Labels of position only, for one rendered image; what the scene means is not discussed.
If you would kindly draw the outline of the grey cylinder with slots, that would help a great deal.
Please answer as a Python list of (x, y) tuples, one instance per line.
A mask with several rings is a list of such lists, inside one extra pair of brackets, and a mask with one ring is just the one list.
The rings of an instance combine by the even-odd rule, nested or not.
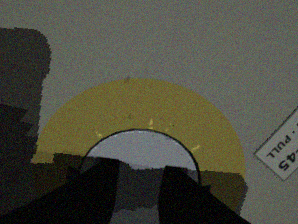
[(153, 129), (130, 128), (104, 137), (86, 153), (81, 173), (106, 159), (120, 160), (110, 224), (160, 224), (158, 193), (165, 165), (181, 168), (198, 183), (189, 149)]

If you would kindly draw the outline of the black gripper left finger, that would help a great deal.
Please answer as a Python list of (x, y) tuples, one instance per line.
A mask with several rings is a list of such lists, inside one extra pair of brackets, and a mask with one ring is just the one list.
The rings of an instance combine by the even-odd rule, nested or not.
[(106, 159), (47, 196), (0, 216), (0, 224), (110, 224), (120, 160)]

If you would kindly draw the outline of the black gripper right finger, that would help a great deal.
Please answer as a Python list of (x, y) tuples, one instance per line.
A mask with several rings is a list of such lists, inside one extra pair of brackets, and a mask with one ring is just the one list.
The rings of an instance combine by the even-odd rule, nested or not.
[(250, 224), (177, 167), (162, 172), (158, 193), (160, 224)]

